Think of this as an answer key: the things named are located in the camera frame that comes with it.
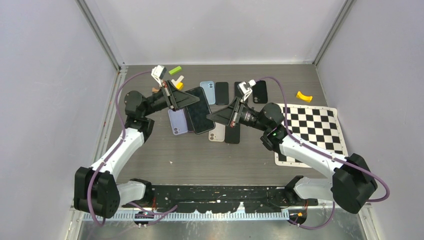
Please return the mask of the black phone from beige case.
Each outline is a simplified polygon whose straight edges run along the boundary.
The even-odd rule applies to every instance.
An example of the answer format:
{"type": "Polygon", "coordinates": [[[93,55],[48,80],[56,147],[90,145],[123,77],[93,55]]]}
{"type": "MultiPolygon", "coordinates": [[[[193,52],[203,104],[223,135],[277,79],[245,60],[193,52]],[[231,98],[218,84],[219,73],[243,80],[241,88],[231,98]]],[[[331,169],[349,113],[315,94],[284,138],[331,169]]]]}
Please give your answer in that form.
{"type": "Polygon", "coordinates": [[[234,127],[226,126],[224,142],[227,144],[239,144],[241,139],[241,126],[236,125],[234,127]]]}

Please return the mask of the purple phone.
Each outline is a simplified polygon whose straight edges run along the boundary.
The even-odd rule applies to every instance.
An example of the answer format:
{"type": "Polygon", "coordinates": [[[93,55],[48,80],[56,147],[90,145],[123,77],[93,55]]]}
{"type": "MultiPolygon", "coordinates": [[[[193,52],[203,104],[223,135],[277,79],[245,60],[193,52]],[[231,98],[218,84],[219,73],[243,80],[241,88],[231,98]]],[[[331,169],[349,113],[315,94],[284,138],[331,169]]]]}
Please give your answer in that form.
{"type": "Polygon", "coordinates": [[[236,81],[234,83],[234,96],[237,98],[243,99],[244,93],[239,88],[240,83],[241,83],[240,81],[236,81]]]}

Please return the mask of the black phone with dark frame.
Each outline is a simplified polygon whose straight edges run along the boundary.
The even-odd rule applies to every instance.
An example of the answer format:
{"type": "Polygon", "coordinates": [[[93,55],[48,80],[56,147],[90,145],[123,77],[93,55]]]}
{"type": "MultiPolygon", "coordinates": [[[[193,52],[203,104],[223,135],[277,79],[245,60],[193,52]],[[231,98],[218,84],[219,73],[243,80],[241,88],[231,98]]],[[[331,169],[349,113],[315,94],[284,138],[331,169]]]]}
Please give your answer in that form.
{"type": "Polygon", "coordinates": [[[229,83],[228,82],[215,83],[215,104],[216,105],[229,104],[229,83]]]}

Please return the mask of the black phone from lilac case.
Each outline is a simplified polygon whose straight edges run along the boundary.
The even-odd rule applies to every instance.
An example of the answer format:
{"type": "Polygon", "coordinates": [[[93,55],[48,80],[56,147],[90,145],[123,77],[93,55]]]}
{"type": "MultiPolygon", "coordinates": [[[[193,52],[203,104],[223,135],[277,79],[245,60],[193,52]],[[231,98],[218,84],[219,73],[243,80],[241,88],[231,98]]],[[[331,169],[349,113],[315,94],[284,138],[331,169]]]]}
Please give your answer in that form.
{"type": "Polygon", "coordinates": [[[187,130],[189,133],[193,133],[194,132],[194,127],[193,127],[193,123],[191,121],[189,112],[187,109],[184,109],[184,116],[185,116],[185,120],[186,120],[186,125],[187,125],[187,130]]]}

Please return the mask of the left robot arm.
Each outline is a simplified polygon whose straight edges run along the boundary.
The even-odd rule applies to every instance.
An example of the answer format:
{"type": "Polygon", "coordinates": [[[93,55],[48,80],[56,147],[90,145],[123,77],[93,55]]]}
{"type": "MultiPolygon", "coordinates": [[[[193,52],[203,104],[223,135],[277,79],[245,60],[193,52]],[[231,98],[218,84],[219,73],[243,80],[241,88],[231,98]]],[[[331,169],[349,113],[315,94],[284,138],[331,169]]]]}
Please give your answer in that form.
{"type": "Polygon", "coordinates": [[[154,199],[150,182],[134,178],[117,184],[116,180],[152,134],[155,122],[149,115],[164,109],[181,110],[199,101],[199,97],[177,89],[169,80],[149,97],[136,90],[128,92],[124,96],[126,120],[120,136],[99,160],[75,172],[74,208],[93,218],[110,219],[119,207],[134,201],[148,207],[154,199]]]}

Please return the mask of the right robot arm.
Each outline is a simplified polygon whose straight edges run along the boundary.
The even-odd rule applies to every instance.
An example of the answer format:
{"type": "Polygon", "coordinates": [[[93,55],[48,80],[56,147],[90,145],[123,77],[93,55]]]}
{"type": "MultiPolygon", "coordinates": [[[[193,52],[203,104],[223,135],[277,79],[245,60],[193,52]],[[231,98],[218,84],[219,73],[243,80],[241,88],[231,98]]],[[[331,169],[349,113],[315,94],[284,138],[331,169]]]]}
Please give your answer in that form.
{"type": "Polygon", "coordinates": [[[263,132],[260,140],[266,149],[292,157],[325,176],[321,179],[294,177],[285,187],[285,198],[291,205],[319,199],[333,201],[345,211],[357,214],[378,188],[376,177],[362,156],[333,153],[291,133],[276,103],[268,103],[256,111],[236,97],[229,105],[206,117],[228,127],[241,124],[260,130],[263,132]]]}

